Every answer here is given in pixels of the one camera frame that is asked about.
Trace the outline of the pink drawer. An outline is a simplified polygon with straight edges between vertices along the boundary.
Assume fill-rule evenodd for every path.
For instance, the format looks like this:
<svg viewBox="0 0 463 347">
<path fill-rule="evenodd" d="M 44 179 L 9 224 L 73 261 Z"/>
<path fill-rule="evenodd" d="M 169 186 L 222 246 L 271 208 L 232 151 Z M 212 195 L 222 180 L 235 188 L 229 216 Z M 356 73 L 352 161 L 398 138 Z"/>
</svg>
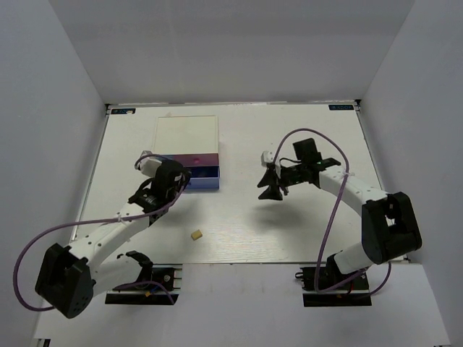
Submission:
<svg viewBox="0 0 463 347">
<path fill-rule="evenodd" d="M 218 153 L 165 154 L 164 157 L 175 160 L 185 167 L 219 166 Z"/>
</svg>

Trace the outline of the purple blue drawer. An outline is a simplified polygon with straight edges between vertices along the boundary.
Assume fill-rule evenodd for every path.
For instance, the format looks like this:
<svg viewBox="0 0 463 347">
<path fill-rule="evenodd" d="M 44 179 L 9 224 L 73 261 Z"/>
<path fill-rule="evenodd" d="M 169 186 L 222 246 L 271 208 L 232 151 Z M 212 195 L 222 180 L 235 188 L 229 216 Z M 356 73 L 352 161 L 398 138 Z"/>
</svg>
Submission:
<svg viewBox="0 0 463 347">
<path fill-rule="evenodd" d="M 218 166 L 196 166 L 189 168 L 190 181 L 186 190 L 215 191 L 220 187 L 220 171 Z"/>
</svg>

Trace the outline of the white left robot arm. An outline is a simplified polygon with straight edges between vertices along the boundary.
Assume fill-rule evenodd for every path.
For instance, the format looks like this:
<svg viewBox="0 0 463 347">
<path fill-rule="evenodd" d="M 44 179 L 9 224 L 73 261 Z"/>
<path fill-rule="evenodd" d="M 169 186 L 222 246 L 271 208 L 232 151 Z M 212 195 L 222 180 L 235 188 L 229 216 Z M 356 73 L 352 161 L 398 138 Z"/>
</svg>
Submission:
<svg viewBox="0 0 463 347">
<path fill-rule="evenodd" d="M 99 221 L 87 236 L 46 250 L 35 291 L 66 318 L 81 314 L 93 297 L 110 290 L 164 286 L 153 280 L 153 262 L 138 251 L 117 250 L 148 229 L 177 201 L 191 172 L 175 160 L 156 170 L 113 218 Z"/>
</svg>

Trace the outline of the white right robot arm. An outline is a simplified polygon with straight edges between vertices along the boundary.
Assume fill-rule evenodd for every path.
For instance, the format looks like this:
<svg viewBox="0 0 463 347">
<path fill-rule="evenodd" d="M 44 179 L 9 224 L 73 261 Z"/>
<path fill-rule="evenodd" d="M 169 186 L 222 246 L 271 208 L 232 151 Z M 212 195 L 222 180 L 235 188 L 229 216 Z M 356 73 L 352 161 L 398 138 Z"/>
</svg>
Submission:
<svg viewBox="0 0 463 347">
<path fill-rule="evenodd" d="M 266 172 L 259 181 L 259 200 L 281 201 L 289 188 L 308 183 L 336 196 L 361 218 L 361 238 L 317 264 L 314 291 L 325 293 L 345 287 L 372 265 L 381 265 L 422 247 L 422 237 L 409 196 L 388 193 L 356 178 L 334 158 L 323 158 L 312 138 L 293 144 L 297 159 L 283 166 L 269 151 L 261 154 Z"/>
</svg>

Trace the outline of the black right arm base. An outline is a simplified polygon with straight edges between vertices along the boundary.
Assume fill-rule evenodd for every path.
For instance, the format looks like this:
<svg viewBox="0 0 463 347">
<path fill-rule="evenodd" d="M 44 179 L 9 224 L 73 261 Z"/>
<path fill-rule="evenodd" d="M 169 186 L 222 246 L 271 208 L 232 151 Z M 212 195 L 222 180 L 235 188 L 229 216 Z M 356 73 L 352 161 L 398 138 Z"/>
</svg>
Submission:
<svg viewBox="0 0 463 347">
<path fill-rule="evenodd" d="M 324 294 L 315 290 L 315 266 L 301 267 L 294 278 L 302 285 L 304 307 L 370 307 L 372 305 L 366 274 Z"/>
</svg>

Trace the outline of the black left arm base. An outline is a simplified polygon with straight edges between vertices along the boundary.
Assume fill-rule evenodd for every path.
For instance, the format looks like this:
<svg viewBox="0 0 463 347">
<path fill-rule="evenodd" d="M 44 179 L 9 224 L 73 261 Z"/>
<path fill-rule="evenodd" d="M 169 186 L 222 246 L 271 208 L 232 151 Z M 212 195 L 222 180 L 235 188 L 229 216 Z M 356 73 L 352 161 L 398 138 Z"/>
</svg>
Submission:
<svg viewBox="0 0 463 347">
<path fill-rule="evenodd" d="M 154 265 L 150 275 L 139 277 L 141 284 L 108 291 L 105 304 L 128 306 L 170 306 L 179 298 L 183 266 Z"/>
</svg>

